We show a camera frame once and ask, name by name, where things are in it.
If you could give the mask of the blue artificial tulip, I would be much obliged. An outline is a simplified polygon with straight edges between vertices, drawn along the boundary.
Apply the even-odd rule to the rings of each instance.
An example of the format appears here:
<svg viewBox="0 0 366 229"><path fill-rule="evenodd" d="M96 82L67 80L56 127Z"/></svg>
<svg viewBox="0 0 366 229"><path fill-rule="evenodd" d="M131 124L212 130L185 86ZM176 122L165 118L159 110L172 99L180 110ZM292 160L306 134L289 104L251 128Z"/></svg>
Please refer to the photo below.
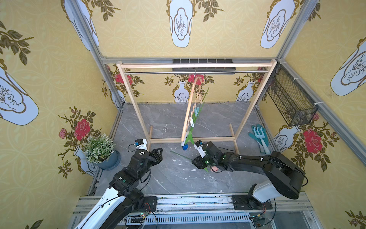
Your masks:
<svg viewBox="0 0 366 229"><path fill-rule="evenodd" d="M188 136L187 136L187 140L186 140L186 142L185 142L185 144L183 144L182 145L182 149L183 150L187 150L188 149L188 143L191 143L192 145L194 145L194 140L193 140L193 135L192 135L192 133L193 133L193 128L188 128L188 130L186 131L186 132L188 132Z"/></svg>

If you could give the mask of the yellow artificial tulip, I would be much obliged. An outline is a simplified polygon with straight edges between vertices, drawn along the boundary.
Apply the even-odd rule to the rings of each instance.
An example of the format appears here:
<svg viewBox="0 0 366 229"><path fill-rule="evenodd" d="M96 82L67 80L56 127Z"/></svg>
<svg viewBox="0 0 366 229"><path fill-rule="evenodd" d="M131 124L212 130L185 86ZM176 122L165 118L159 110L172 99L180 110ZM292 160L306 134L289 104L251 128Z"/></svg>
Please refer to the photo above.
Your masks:
<svg viewBox="0 0 366 229"><path fill-rule="evenodd" d="M199 114L201 113L201 111L202 111L202 109L205 105L205 97L206 97L207 94L208 94L208 91L203 92L201 87L198 89L198 93L196 95L196 100L195 100L195 103L193 105L192 113L194 113L194 108L195 107L200 107Z"/></svg>

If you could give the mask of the curved wooden clip hanger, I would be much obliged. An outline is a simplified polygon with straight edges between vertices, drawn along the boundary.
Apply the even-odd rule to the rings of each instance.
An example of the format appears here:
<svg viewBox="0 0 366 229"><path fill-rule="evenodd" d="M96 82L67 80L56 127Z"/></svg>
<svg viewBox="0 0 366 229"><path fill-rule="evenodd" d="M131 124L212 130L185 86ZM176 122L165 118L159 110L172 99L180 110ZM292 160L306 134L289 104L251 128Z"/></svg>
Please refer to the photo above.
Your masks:
<svg viewBox="0 0 366 229"><path fill-rule="evenodd" d="M184 127L183 127L182 137L181 137L181 146L183 145L182 141L184 140L184 135L185 135L186 131L188 130L188 128L191 127L189 124L189 117L191 117L191 114L192 114L193 105L196 100L196 95L198 93L198 89L200 87L202 87L203 83L204 83L204 77L202 75L197 75L195 73L193 75L193 84L192 84L190 96L188 99L187 110L186 110L186 114L185 114Z"/></svg>

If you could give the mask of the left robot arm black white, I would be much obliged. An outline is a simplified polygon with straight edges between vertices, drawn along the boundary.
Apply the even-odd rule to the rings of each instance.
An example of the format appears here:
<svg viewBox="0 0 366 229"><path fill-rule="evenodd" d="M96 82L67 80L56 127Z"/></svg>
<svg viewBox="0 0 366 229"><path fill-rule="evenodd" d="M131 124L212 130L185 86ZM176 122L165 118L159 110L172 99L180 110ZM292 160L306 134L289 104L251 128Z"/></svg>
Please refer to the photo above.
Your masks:
<svg viewBox="0 0 366 229"><path fill-rule="evenodd" d="M98 203L76 226L77 229L113 229L128 214L144 204L137 188L143 176L163 160L163 149L138 149L128 166L116 173Z"/></svg>

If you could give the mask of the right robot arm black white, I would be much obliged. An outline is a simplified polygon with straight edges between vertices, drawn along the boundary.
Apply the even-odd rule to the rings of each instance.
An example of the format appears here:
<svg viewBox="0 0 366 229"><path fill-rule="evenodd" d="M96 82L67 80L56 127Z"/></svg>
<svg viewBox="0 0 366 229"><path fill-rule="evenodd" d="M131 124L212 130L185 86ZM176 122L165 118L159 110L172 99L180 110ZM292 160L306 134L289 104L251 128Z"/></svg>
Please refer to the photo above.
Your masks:
<svg viewBox="0 0 366 229"><path fill-rule="evenodd" d="M216 172L245 171L264 175L267 182L254 184L246 198L247 203L264 203L272 198L283 196L298 199L305 172L280 152L265 156L242 156L232 152L223 153L211 141L197 141L194 148L199 156L192 160L198 169L216 167Z"/></svg>

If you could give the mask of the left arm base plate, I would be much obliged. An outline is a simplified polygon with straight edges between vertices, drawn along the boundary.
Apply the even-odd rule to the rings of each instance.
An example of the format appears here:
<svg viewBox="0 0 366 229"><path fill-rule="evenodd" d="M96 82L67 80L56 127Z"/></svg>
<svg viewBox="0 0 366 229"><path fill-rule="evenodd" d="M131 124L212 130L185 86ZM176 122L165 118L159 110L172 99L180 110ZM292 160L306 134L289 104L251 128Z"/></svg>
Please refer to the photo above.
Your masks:
<svg viewBox="0 0 366 229"><path fill-rule="evenodd" d="M126 198L117 208L118 213L129 214L132 212L155 212L157 207L156 196L145 196L137 199Z"/></svg>

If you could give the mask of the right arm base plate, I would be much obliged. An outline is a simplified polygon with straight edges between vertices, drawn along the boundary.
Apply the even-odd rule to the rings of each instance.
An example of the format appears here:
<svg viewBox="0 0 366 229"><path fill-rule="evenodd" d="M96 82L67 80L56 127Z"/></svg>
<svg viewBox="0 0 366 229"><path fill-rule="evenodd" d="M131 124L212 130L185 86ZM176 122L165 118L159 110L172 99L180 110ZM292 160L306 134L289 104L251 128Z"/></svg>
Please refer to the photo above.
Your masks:
<svg viewBox="0 0 366 229"><path fill-rule="evenodd" d="M231 203L235 210L272 210L273 205L271 201L266 201L264 203L259 202L252 196L248 195L233 195L231 198Z"/></svg>

